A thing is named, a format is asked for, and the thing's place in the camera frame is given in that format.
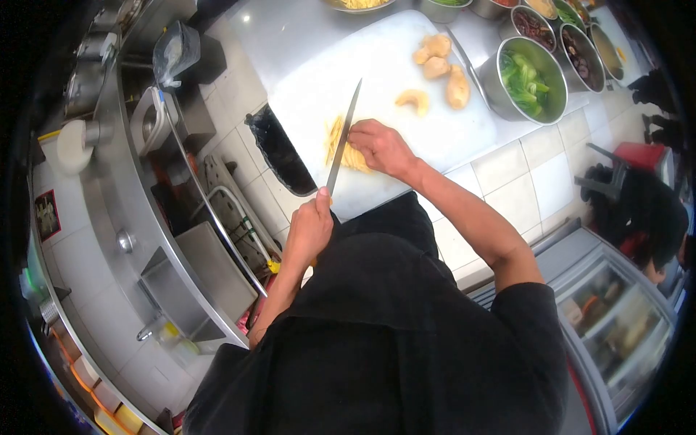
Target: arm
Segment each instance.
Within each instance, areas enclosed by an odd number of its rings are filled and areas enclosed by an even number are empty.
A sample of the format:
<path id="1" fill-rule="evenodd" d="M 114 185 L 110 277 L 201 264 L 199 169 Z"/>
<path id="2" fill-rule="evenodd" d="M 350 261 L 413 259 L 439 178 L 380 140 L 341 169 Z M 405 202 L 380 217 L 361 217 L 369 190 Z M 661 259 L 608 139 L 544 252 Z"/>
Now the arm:
<path id="1" fill-rule="evenodd" d="M 329 212 L 329 190 L 322 187 L 316 199 L 302 204 L 292 213 L 290 233 L 285 242 L 283 263 L 268 291 L 268 299 L 256 323 L 249 331 L 249 347 L 254 349 L 276 317 L 290 307 L 300 288 L 302 276 L 312 259 L 321 253 L 331 238 L 333 219 Z"/>
<path id="2" fill-rule="evenodd" d="M 375 120 L 357 122 L 348 138 L 367 165 L 402 181 L 427 198 L 493 269 L 496 289 L 544 283 L 534 253 L 499 213 L 476 195 L 413 155 L 396 130 Z"/>

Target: white cutting board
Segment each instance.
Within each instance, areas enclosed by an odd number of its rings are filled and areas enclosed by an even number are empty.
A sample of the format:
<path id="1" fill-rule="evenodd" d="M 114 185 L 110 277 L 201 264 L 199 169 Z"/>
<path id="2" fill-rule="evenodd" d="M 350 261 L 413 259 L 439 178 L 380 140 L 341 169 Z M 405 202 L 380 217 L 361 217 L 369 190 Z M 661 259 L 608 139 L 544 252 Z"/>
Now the white cutting board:
<path id="1" fill-rule="evenodd" d="M 317 186 L 326 185 L 326 128 L 337 115 L 345 116 L 360 78 L 363 85 L 353 123 L 374 118 L 395 128 L 413 153 L 440 172 L 468 163 L 492 146 L 496 128 L 471 78 L 471 99 L 455 111 L 445 98 L 448 76 L 423 77 L 412 53 L 425 35 L 438 33 L 422 13 L 405 10 L 337 42 L 279 82 L 269 104 Z M 461 65 L 454 54 L 450 63 Z M 406 89 L 430 97 L 428 114 L 419 118 L 411 105 L 394 101 Z M 373 172 L 341 167 L 331 209 L 342 220 L 352 219 L 409 190 L 405 184 Z"/>

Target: kitchen knife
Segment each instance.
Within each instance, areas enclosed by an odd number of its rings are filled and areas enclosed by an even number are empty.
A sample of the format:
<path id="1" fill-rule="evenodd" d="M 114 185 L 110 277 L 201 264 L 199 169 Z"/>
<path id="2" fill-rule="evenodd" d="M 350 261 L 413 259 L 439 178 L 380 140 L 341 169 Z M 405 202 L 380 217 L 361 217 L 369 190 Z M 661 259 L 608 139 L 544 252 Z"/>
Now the kitchen knife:
<path id="1" fill-rule="evenodd" d="M 481 81 L 478 79 L 478 74 L 476 74 L 476 71 L 474 71 L 474 67 L 473 67 L 473 65 L 471 65 L 471 61 L 469 60 L 469 57 L 466 55 L 466 52 L 464 51 L 464 49 L 461 48 L 461 44 L 459 44 L 459 41 L 454 37 L 454 34 L 452 33 L 452 29 L 450 29 L 449 26 L 445 26 L 445 27 L 447 27 L 447 33 L 449 33 L 450 39 L 452 40 L 452 43 L 454 44 L 454 46 L 457 48 L 457 51 L 459 52 L 461 59 L 464 61 L 464 65 L 466 66 L 466 70 L 468 71 L 469 75 L 471 76 L 471 79 L 474 81 L 476 88 L 478 88 L 479 92 L 481 93 L 481 96 L 483 97 L 483 102 L 486 103 L 486 107 L 488 107 L 488 110 L 491 110 L 491 105 L 488 103 L 488 97 L 486 97 L 486 93 L 483 91 L 483 86 L 481 86 Z"/>
<path id="2" fill-rule="evenodd" d="M 329 179 L 326 181 L 326 187 L 329 188 L 329 196 L 333 195 L 333 188 L 336 185 L 336 177 L 338 176 L 338 169 L 341 166 L 341 159 L 343 158 L 343 150 L 346 148 L 346 142 L 348 141 L 348 131 L 350 130 L 351 123 L 353 122 L 353 113 L 355 112 L 355 103 L 358 102 L 358 94 L 360 93 L 360 87 L 363 84 L 363 80 L 360 79 L 358 82 L 358 87 L 355 89 L 353 94 L 353 99 L 348 107 L 348 112 L 346 113 L 346 119 L 343 122 L 343 130 L 341 130 L 341 137 L 338 139 L 338 145 L 336 146 L 336 151 L 333 154 L 333 163 L 331 164 L 331 171 L 329 172 Z"/>

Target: right hand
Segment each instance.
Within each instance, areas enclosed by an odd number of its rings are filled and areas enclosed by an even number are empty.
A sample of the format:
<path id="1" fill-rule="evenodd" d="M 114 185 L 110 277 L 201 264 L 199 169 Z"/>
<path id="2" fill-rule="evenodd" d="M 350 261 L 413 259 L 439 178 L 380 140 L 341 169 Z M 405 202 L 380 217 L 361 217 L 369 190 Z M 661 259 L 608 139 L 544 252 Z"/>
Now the right hand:
<path id="1" fill-rule="evenodd" d="M 419 158 L 413 155 L 399 132 L 374 119 L 356 122 L 348 134 L 348 143 L 363 153 L 370 169 L 406 182 Z"/>

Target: kitchen counter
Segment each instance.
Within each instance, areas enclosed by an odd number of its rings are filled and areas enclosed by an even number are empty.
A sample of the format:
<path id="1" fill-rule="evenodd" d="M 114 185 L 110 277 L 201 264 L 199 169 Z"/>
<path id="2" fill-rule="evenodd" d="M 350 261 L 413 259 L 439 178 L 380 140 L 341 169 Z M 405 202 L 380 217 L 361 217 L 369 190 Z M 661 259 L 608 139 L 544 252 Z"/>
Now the kitchen counter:
<path id="1" fill-rule="evenodd" d="M 272 93 L 279 81 L 313 56 L 363 27 L 406 9 L 418 9 L 418 0 L 399 0 L 366 15 L 333 10 L 318 0 L 242 0 L 227 12 L 226 17 L 261 83 L 268 93 Z M 477 72 L 483 62 L 498 50 L 501 42 L 498 23 L 465 9 L 457 20 L 449 24 Z M 446 32 L 444 24 L 435 26 Z M 590 93 L 570 94 L 565 113 L 589 104 L 588 95 Z M 529 121 L 506 121 L 495 112 L 492 117 L 498 130 L 495 145 L 472 160 L 541 127 Z M 458 166 L 467 163 L 459 162 Z"/>

